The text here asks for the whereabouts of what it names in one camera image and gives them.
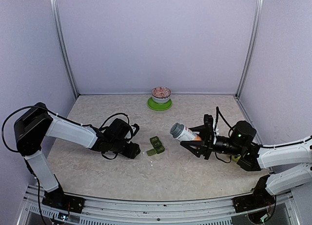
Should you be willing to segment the amber bottle grey cap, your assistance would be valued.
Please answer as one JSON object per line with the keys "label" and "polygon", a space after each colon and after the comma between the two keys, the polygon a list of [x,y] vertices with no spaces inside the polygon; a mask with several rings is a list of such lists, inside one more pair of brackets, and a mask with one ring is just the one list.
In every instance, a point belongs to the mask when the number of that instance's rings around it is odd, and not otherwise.
{"label": "amber bottle grey cap", "polygon": [[201,141],[202,139],[198,134],[191,131],[188,127],[183,124],[175,123],[171,129],[170,134],[174,139],[178,141]]}

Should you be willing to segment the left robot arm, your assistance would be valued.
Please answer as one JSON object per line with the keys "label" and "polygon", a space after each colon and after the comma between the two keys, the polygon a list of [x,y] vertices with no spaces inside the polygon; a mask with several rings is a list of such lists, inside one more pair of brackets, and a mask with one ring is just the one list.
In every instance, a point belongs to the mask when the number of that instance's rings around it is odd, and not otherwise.
{"label": "left robot arm", "polygon": [[25,111],[13,125],[16,149],[25,160],[30,172],[36,177],[49,200],[62,208],[68,204],[68,196],[61,192],[61,186],[52,173],[46,157],[41,151],[41,143],[45,137],[53,137],[72,142],[86,149],[100,152],[105,157],[107,152],[115,156],[123,155],[134,159],[140,154],[139,144],[132,142],[138,133],[139,125],[130,124],[129,120],[118,118],[118,113],[110,116],[112,123],[103,123],[96,128],[91,124],[80,124],[58,115],[47,109],[42,102],[34,106],[20,108],[9,115]]}

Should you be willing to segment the green pill organizer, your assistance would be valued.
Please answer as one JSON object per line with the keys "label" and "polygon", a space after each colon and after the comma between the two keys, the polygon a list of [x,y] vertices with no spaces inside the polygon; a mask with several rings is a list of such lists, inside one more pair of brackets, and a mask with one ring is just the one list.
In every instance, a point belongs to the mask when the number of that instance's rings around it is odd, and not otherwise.
{"label": "green pill organizer", "polygon": [[165,151],[165,148],[162,144],[162,142],[160,141],[158,136],[154,136],[150,138],[150,143],[153,146],[152,149],[146,151],[148,156],[153,156],[155,154],[160,154],[163,153]]}

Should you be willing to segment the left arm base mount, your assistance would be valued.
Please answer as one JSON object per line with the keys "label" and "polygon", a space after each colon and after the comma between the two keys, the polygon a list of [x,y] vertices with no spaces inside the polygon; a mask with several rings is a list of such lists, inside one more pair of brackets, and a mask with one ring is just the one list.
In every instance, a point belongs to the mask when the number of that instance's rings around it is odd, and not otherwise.
{"label": "left arm base mount", "polygon": [[85,199],[64,193],[44,193],[42,204],[67,212],[82,213]]}

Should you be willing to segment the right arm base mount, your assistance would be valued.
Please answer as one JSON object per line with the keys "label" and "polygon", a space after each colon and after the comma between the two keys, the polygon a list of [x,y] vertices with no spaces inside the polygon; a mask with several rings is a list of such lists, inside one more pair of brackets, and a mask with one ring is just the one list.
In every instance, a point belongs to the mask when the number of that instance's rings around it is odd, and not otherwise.
{"label": "right arm base mount", "polygon": [[255,188],[251,194],[234,197],[232,199],[236,213],[254,210],[273,205],[275,196],[270,195],[265,188]]}

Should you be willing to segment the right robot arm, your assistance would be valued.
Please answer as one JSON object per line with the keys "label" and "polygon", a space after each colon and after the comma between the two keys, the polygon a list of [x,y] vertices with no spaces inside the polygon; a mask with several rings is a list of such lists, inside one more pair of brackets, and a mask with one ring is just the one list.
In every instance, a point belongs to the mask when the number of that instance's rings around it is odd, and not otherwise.
{"label": "right robot arm", "polygon": [[238,157],[237,164],[245,171],[261,171],[275,166],[295,164],[278,174],[263,176],[249,197],[253,207],[260,207],[269,196],[277,195],[312,180],[312,138],[310,136],[280,145],[260,145],[253,142],[256,135],[247,121],[238,121],[230,127],[229,136],[220,136],[217,129],[220,111],[216,117],[205,114],[204,124],[188,128],[176,123],[171,135],[196,157],[210,158],[212,152]]}

